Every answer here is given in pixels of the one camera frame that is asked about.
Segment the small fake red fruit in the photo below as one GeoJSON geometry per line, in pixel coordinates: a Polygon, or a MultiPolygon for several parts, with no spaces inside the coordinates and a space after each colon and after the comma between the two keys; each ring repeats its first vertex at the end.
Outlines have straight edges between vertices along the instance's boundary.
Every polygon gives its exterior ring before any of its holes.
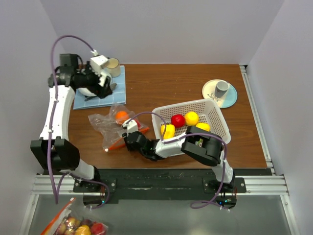
{"type": "Polygon", "coordinates": [[[139,122],[137,119],[135,119],[135,122],[137,123],[137,127],[138,127],[138,129],[140,129],[140,128],[141,128],[141,124],[140,124],[140,122],[139,122]]]}

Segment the fake orange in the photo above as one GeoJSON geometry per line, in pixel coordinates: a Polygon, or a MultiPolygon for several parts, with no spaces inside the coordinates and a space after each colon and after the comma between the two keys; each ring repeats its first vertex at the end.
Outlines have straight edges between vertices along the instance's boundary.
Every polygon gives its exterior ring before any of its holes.
{"type": "Polygon", "coordinates": [[[115,115],[115,121],[117,123],[124,123],[125,121],[127,121],[129,119],[129,114],[126,111],[118,111],[115,115]]]}

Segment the clear zip top bag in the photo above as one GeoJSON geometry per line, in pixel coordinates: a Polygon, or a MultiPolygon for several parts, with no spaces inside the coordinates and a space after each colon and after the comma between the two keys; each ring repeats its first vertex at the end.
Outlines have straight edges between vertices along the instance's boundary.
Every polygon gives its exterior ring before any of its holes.
{"type": "Polygon", "coordinates": [[[107,115],[93,114],[88,116],[91,126],[103,136],[102,148],[105,152],[125,146],[122,134],[126,132],[126,129],[122,127],[122,123],[115,121],[115,115],[118,111],[128,112],[130,118],[135,116],[135,112],[118,103],[114,103],[110,107],[107,115]]]}

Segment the fake yellow pepper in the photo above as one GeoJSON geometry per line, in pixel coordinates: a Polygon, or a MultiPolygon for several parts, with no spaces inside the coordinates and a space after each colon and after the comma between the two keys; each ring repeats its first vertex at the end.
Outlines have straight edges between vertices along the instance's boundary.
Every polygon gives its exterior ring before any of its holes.
{"type": "Polygon", "coordinates": [[[175,132],[175,126],[172,124],[162,125],[160,128],[160,133],[164,140],[173,138],[175,136],[175,132]]]}

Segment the fake red apple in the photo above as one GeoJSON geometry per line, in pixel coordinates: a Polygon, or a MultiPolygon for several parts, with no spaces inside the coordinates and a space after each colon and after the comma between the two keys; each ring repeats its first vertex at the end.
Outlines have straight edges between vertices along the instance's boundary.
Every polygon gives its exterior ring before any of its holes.
{"type": "Polygon", "coordinates": [[[182,128],[185,125],[185,118],[181,114],[176,114],[171,117],[171,124],[175,128],[182,128]]]}

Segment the fake yellow lemon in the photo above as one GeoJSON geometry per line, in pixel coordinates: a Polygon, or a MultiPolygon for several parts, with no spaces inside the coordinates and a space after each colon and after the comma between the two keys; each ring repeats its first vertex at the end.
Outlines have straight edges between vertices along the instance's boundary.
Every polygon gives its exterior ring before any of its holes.
{"type": "Polygon", "coordinates": [[[199,123],[199,115],[196,112],[188,112],[184,118],[186,126],[196,126],[199,123]]]}

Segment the fake yellow pear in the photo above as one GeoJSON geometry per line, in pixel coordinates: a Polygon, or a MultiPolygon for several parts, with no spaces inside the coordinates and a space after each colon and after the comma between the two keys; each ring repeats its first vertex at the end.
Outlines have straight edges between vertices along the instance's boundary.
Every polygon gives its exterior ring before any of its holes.
{"type": "Polygon", "coordinates": [[[208,123],[202,123],[202,122],[199,122],[196,124],[196,127],[199,128],[199,129],[202,129],[204,131],[207,131],[207,132],[210,132],[211,131],[211,127],[208,123]]]}

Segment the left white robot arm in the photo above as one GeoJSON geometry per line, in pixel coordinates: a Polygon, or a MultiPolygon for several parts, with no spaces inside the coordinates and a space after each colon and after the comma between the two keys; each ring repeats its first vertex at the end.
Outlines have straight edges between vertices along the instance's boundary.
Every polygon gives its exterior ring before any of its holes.
{"type": "Polygon", "coordinates": [[[80,65],[77,54],[60,54],[60,65],[53,67],[48,78],[49,106],[45,125],[30,149],[41,167],[50,172],[76,176],[75,182],[90,192],[99,191],[101,179],[96,167],[80,158],[80,153],[68,138],[70,110],[76,91],[87,90],[87,96],[105,98],[112,94],[115,84],[105,71],[107,57],[94,54],[85,65],[80,65]]]}

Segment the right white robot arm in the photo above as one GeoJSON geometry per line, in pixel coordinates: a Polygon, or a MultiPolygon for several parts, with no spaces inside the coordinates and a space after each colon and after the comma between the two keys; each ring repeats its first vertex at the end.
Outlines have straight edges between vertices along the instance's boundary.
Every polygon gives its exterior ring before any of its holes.
{"type": "Polygon", "coordinates": [[[150,140],[139,131],[127,131],[122,135],[129,151],[137,151],[151,161],[163,160],[181,153],[197,162],[212,167],[221,192],[235,187],[235,173],[227,161],[227,144],[211,132],[191,126],[179,136],[166,140],[150,140]]]}

